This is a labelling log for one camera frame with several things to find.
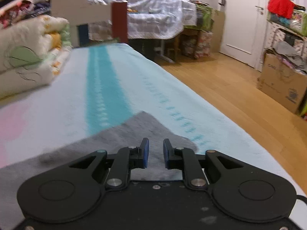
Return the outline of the grey speckled pants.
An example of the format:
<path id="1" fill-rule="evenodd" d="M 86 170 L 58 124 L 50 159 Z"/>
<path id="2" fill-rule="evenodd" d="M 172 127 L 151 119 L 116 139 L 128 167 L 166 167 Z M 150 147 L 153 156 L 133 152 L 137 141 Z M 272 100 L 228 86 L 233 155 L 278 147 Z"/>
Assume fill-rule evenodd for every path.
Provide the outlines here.
<path id="1" fill-rule="evenodd" d="M 52 151 L 44 151 L 33 158 L 1 168 L 1 229 L 13 229 L 23 219 L 16 194 L 27 179 L 81 158 L 99 149 L 115 154 L 122 147 L 138 146 L 148 138 L 149 160 L 146 169 L 134 169 L 133 180 L 179 180 L 178 170 L 167 170 L 163 158 L 163 140 L 169 139 L 173 147 L 187 147 L 197 152 L 198 147 L 189 139 L 174 134 L 156 118 L 140 112 L 123 124 L 100 131 L 98 134 Z"/>

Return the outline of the light blue patterned bed sheet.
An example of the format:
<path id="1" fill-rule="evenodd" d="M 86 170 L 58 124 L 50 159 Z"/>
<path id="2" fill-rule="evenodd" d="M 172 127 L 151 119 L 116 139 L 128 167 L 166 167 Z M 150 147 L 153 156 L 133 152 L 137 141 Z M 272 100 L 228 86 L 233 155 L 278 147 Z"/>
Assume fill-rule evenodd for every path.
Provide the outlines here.
<path id="1" fill-rule="evenodd" d="M 78 48 L 46 87 L 1 101 L 1 168 L 116 127 L 146 112 L 198 153 L 215 149 L 287 180 L 241 127 L 126 44 Z"/>

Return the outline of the brown cardboard box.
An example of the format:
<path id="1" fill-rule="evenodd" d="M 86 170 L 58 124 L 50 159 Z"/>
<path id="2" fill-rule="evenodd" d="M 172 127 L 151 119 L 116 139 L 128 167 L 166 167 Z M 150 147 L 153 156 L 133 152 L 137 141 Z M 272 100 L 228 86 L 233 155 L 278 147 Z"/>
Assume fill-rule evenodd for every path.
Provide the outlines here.
<path id="1" fill-rule="evenodd" d="M 297 113 L 306 92 L 306 75 L 291 69 L 276 55 L 267 53 L 257 88 L 292 113 Z"/>

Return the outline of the floral storage boxes stack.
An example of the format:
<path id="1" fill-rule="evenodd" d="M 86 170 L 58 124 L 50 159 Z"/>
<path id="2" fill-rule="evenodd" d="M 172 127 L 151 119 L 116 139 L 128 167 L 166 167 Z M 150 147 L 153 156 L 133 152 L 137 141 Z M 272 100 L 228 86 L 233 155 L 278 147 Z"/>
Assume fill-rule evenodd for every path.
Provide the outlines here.
<path id="1" fill-rule="evenodd" d="M 209 4 L 200 0 L 189 0 L 196 5 L 196 25 L 187 25 L 181 35 L 181 54 L 193 58 L 200 59 L 210 55 L 213 8 Z"/>

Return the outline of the floral folded quilt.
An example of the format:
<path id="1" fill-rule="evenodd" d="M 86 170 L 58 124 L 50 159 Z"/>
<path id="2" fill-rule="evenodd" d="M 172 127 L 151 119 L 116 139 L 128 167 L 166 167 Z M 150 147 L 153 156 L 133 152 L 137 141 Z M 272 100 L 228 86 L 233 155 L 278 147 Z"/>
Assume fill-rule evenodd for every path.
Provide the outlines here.
<path id="1" fill-rule="evenodd" d="M 50 84 L 72 50 L 67 19 L 42 15 L 1 30 L 1 98 Z"/>

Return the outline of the cluttered storage shelf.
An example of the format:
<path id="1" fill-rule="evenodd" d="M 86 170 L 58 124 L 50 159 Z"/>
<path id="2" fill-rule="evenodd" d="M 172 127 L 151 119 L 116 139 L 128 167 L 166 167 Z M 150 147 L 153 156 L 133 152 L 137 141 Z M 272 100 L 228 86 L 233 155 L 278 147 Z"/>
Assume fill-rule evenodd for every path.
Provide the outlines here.
<path id="1" fill-rule="evenodd" d="M 306 8 L 295 3 L 292 18 L 268 11 L 264 54 L 277 55 L 291 69 L 306 74 Z"/>

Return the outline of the white door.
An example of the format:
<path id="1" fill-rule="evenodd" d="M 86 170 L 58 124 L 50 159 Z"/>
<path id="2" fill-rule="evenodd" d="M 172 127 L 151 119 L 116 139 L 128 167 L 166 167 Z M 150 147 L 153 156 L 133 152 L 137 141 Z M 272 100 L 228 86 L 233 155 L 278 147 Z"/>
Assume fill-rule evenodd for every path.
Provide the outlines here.
<path id="1" fill-rule="evenodd" d="M 220 52 L 261 71 L 268 0 L 220 0 L 225 13 Z"/>

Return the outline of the white wooden bed headboard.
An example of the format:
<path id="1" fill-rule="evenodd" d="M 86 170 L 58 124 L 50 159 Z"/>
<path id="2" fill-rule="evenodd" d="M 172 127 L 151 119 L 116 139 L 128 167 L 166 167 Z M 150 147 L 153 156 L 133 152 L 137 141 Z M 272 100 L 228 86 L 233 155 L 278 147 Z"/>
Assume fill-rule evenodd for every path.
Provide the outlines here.
<path id="1" fill-rule="evenodd" d="M 111 21 L 111 4 L 95 4 L 88 0 L 50 0 L 51 15 L 70 23 L 71 44 L 74 48 L 90 43 L 88 25 Z"/>

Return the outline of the red cloth on shelf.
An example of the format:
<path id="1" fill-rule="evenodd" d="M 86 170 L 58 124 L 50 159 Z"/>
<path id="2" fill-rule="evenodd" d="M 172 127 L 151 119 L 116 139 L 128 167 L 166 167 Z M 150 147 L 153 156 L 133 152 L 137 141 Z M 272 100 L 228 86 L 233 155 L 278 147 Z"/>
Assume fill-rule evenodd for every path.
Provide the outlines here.
<path id="1" fill-rule="evenodd" d="M 292 18 L 295 3 L 291 0 L 269 0 L 267 10 L 287 19 Z"/>

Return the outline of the red wooden bed post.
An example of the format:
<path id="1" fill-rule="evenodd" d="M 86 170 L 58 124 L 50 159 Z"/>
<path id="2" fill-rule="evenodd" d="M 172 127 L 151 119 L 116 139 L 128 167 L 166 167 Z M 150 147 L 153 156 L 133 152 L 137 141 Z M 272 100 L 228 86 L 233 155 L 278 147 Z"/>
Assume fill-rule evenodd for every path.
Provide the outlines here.
<path id="1" fill-rule="evenodd" d="M 120 43 L 128 43 L 127 1 L 111 4 L 112 37 Z"/>

